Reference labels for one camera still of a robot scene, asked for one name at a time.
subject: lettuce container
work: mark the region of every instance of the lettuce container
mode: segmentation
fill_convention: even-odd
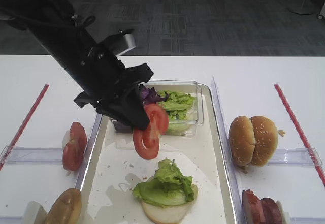
[[[197,125],[204,122],[202,91],[195,81],[150,80],[144,83],[146,88],[155,88],[156,91],[169,90],[190,94],[194,97],[192,108],[187,113],[187,120],[171,119],[165,135],[194,136]],[[110,118],[117,133],[132,133],[129,126]]]

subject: tomato slice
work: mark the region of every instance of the tomato slice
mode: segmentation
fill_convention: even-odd
[[[70,139],[63,150],[63,167],[69,171],[77,171],[83,161],[87,145],[87,135],[83,126],[73,122],[70,127]]]
[[[134,129],[133,143],[138,155],[143,159],[154,159],[159,152],[159,137],[168,128],[169,119],[167,112],[157,104],[144,107],[150,123],[145,131]]]

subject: red straw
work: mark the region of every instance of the red straw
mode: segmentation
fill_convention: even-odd
[[[0,163],[0,170],[2,169],[2,167],[5,164],[5,159],[8,157],[8,155],[10,154],[11,150],[14,148],[15,144],[17,143],[19,137],[21,136],[22,132],[24,131],[25,127],[27,126],[27,123],[29,122],[31,116],[34,114],[37,106],[39,105],[39,103],[41,102],[45,92],[47,91],[47,89],[49,88],[50,85],[45,84],[41,93],[39,94],[39,96],[37,97],[36,101],[34,102],[33,106],[31,107],[29,113],[27,114],[27,116],[25,117],[25,120],[22,122],[20,128],[18,129],[16,135],[14,136],[14,138],[12,139],[11,143],[9,144],[9,147],[3,157],[3,162]]]
[[[279,96],[280,96],[280,98],[281,98],[281,100],[282,100],[282,102],[283,102],[283,104],[284,104],[284,106],[286,108],[286,111],[289,113],[289,116],[291,117],[291,120],[293,121],[301,140],[303,141],[305,147],[309,149],[309,154],[310,154],[311,158],[313,159],[314,163],[318,163],[314,153],[311,150],[311,146],[310,146],[310,144],[309,144],[309,142],[307,140],[307,137],[304,134],[302,128],[300,127],[300,125],[298,123],[298,120],[296,119],[296,117],[294,115],[294,112],[292,111],[288,101],[286,100],[286,98],[285,98],[279,84],[275,84],[274,87],[275,87],[276,91],[278,92],[278,94],[279,94]],[[320,177],[321,181],[323,182],[323,184],[325,186],[325,174],[324,174],[324,171],[323,171],[322,167],[317,166],[315,164],[315,168],[316,168],[317,173],[319,174],[319,177]]]

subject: sesame seed bun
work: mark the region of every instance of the sesame seed bun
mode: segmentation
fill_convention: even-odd
[[[246,116],[233,120],[229,129],[229,143],[234,163],[247,166],[252,160],[256,141],[253,125]]]
[[[278,132],[273,121],[263,116],[250,119],[256,139],[255,150],[251,164],[264,166],[272,158],[278,146]]]

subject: black robotic arm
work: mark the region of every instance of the black robotic arm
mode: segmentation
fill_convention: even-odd
[[[149,119],[138,84],[148,82],[153,72],[146,63],[126,68],[115,55],[132,30],[97,43],[85,29],[94,17],[83,21],[68,0],[0,0],[0,20],[30,31],[80,85],[79,107],[90,103],[100,114],[146,129]]]

